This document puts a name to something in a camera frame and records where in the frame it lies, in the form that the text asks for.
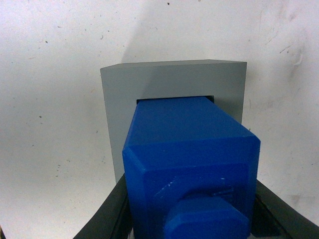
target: rectangular opening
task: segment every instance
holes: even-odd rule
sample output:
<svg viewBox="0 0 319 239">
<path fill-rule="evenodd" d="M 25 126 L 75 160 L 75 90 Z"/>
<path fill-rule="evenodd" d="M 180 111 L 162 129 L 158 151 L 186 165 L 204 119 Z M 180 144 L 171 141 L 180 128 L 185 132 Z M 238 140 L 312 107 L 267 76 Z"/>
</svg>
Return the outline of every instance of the rectangular opening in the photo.
<svg viewBox="0 0 319 239">
<path fill-rule="evenodd" d="M 214 103 L 214 96 L 204 96 L 204 97 L 208 98 L 211 102 Z M 162 98 L 162 99 L 172 99 L 172 98 L 178 98 L 178 97 L 167 97 L 167 98 Z M 138 100 L 136 100 L 136 104 L 138 104 L 141 100 L 152 100 L 152 99 L 156 99 L 156 98 L 138 99 Z"/>
</svg>

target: speckled white surface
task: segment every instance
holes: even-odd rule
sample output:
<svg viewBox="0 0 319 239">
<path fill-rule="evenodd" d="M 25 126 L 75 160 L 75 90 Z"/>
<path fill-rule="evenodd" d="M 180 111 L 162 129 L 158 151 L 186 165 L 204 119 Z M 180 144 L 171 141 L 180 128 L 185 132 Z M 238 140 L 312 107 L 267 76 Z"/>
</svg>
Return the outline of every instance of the speckled white surface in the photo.
<svg viewBox="0 0 319 239">
<path fill-rule="evenodd" d="M 73 238 L 114 187 L 100 68 L 121 62 L 247 61 L 259 180 L 319 224 L 318 12 L 316 0 L 1 1 L 7 238 Z"/>
</svg>

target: gray plastic frame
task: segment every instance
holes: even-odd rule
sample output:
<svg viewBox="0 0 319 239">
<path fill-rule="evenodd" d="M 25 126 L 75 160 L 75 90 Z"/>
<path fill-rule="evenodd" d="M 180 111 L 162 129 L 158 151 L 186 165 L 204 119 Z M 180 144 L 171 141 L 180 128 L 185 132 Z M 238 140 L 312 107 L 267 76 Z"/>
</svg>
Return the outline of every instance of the gray plastic frame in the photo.
<svg viewBox="0 0 319 239">
<path fill-rule="evenodd" d="M 116 182 L 124 173 L 122 149 L 137 100 L 214 96 L 241 122 L 246 62 L 220 60 L 126 63 L 101 69 Z"/>
</svg>

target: blue 3d-printed part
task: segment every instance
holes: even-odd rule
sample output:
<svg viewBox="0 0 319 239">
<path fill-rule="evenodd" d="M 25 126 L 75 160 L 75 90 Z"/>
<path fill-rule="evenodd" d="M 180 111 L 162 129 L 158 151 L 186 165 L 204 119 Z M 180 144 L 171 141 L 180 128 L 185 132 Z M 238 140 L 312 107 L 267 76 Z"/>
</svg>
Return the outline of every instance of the blue 3d-printed part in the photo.
<svg viewBox="0 0 319 239">
<path fill-rule="evenodd" d="M 206 97 L 139 101 L 123 149 L 135 238 L 246 238 L 259 148 Z"/>
</svg>

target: blue knob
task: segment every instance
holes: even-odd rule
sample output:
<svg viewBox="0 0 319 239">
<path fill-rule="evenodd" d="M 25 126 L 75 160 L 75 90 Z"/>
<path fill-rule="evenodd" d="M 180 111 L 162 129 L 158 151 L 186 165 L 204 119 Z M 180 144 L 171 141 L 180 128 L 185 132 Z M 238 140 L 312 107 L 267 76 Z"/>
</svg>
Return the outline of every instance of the blue knob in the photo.
<svg viewBox="0 0 319 239">
<path fill-rule="evenodd" d="M 259 148 L 206 97 L 139 101 L 123 149 L 135 238 L 247 237 Z"/>
</svg>

